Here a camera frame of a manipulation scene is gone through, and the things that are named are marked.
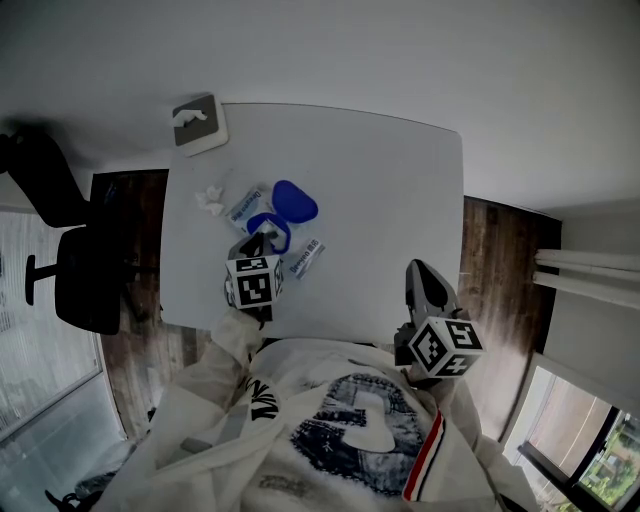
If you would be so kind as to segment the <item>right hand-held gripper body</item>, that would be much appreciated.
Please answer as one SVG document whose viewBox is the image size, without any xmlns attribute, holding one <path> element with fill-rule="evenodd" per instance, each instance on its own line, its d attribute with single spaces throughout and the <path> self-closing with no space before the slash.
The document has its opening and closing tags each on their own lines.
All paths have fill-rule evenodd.
<svg viewBox="0 0 640 512">
<path fill-rule="evenodd" d="M 413 315 L 394 335 L 394 364 L 428 379 L 463 377 L 485 354 L 475 324 L 461 311 Z"/>
</svg>

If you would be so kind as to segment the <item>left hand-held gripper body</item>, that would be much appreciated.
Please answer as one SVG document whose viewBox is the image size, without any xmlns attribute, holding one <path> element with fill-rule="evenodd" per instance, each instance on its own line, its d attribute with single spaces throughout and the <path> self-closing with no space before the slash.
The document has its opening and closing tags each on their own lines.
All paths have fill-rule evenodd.
<svg viewBox="0 0 640 512">
<path fill-rule="evenodd" d="M 273 320 L 273 305 L 283 287 L 282 262 L 278 255 L 226 261 L 225 296 L 229 306 L 254 316 Z"/>
</svg>

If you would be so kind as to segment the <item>blue lidded wipes pack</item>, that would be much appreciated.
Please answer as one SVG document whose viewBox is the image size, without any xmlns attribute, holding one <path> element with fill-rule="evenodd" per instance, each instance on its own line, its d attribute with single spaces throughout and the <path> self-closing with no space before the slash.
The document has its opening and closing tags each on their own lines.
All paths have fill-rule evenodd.
<svg viewBox="0 0 640 512">
<path fill-rule="evenodd" d="M 279 255 L 288 272 L 301 280 L 324 250 L 323 243 L 309 234 L 309 223 L 319 214 L 314 199 L 288 180 L 273 186 L 257 185 L 226 214 L 231 225 L 244 235 L 260 232 L 269 221 L 279 228 L 272 239 L 273 252 Z"/>
</svg>

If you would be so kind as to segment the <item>person's left forearm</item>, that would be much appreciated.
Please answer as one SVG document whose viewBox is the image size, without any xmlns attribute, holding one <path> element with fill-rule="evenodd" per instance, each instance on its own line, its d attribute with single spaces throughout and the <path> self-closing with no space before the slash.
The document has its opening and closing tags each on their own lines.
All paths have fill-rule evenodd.
<svg viewBox="0 0 640 512">
<path fill-rule="evenodd" d="M 262 344 L 260 322 L 237 309 L 229 309 L 211 334 L 211 342 L 200 359 L 181 370 L 168 385 L 160 408 L 186 405 L 197 400 L 226 411 L 236 389 L 246 376 L 250 356 Z"/>
</svg>

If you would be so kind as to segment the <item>person's right forearm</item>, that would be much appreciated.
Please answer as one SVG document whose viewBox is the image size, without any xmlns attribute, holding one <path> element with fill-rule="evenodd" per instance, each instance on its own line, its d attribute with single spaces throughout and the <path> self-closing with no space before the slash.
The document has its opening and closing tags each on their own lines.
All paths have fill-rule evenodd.
<svg viewBox="0 0 640 512">
<path fill-rule="evenodd" d="M 416 366 L 403 367 L 401 373 L 420 403 L 430 412 L 439 409 L 458 428 L 475 456 L 487 468 L 499 463 L 509 464 L 502 446 L 483 434 L 478 410 L 463 378 L 429 379 Z"/>
</svg>

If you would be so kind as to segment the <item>white table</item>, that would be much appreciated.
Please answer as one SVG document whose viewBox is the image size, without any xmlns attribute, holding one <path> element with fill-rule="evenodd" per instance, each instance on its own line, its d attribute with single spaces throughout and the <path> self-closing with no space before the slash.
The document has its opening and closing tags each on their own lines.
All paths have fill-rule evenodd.
<svg viewBox="0 0 640 512">
<path fill-rule="evenodd" d="M 439 127 L 353 110 L 228 104 L 229 141 L 175 154 L 160 257 L 164 322 L 213 327 L 227 308 L 229 249 L 240 239 L 196 196 L 222 188 L 226 207 L 256 185 L 288 180 L 318 204 L 302 240 L 324 247 L 302 278 L 286 275 L 270 337 L 389 343 L 408 319 L 405 270 L 414 259 L 458 281 L 463 224 L 461 137 Z"/>
</svg>

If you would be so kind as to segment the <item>grey white tissue box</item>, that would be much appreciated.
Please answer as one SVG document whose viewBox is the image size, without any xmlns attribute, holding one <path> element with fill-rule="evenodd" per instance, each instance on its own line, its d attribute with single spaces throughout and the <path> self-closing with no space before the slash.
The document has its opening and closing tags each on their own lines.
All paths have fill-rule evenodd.
<svg viewBox="0 0 640 512">
<path fill-rule="evenodd" d="M 224 109 L 213 94 L 174 108 L 172 128 L 175 145 L 186 157 L 212 150 L 229 141 Z"/>
</svg>

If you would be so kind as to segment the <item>white vertical pipe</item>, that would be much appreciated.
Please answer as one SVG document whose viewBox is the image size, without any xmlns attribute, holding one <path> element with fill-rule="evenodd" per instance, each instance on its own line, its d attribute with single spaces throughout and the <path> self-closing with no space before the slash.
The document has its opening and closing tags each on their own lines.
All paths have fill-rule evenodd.
<svg viewBox="0 0 640 512">
<path fill-rule="evenodd" d="M 532 281 L 540 286 L 640 310 L 640 291 L 539 271 L 533 273 Z"/>
<path fill-rule="evenodd" d="M 569 263 L 621 271 L 640 272 L 640 255 L 539 249 L 535 254 L 535 259 L 555 263 Z"/>
</svg>

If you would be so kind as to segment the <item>white printed sweatshirt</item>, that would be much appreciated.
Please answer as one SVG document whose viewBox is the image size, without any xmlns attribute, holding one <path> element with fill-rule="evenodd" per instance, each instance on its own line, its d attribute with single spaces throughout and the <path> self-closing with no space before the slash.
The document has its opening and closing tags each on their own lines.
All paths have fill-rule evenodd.
<svg viewBox="0 0 640 512">
<path fill-rule="evenodd" d="M 487 468 L 389 356 L 326 340 L 250 357 L 226 411 L 157 407 L 95 512 L 539 512 L 521 468 Z"/>
</svg>

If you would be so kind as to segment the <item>black office chair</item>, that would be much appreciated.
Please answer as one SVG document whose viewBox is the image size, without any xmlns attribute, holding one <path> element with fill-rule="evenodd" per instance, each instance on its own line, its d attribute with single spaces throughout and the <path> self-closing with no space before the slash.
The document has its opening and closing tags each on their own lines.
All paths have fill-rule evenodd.
<svg viewBox="0 0 640 512">
<path fill-rule="evenodd" d="M 38 268 L 36 257 L 27 257 L 26 303 L 35 302 L 36 282 L 53 278 L 59 319 L 89 332 L 117 334 L 123 259 L 79 190 L 59 146 L 35 129 L 0 134 L 2 173 L 15 181 L 47 226 L 64 230 L 53 264 Z"/>
</svg>

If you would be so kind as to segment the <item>black framed window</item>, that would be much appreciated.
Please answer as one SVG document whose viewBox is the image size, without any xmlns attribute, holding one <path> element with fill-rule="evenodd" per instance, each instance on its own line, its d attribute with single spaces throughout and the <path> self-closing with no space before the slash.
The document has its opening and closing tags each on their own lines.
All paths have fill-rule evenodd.
<svg viewBox="0 0 640 512">
<path fill-rule="evenodd" d="M 640 419 L 533 365 L 502 443 L 541 512 L 640 512 Z"/>
</svg>

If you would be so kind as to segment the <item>striped glass partition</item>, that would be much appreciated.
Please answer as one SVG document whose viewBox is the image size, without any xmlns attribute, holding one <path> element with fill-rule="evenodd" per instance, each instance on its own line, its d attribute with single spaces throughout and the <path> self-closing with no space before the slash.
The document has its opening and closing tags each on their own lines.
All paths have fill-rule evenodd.
<svg viewBox="0 0 640 512">
<path fill-rule="evenodd" d="M 74 487 L 125 438 L 99 338 L 60 320 L 54 279 L 25 299 L 26 263 L 55 262 L 61 231 L 0 211 L 0 512 L 56 512 L 45 497 Z"/>
</svg>

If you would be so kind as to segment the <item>plastic wrapped black chair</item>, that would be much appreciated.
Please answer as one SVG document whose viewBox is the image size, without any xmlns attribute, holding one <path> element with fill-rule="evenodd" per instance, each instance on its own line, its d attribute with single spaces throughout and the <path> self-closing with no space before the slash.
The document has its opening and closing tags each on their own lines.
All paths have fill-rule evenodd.
<svg viewBox="0 0 640 512">
<path fill-rule="evenodd" d="M 73 492 L 61 498 L 49 490 L 44 490 L 44 495 L 58 512 L 90 512 L 114 476 L 114 471 L 87 474 L 76 483 Z"/>
</svg>

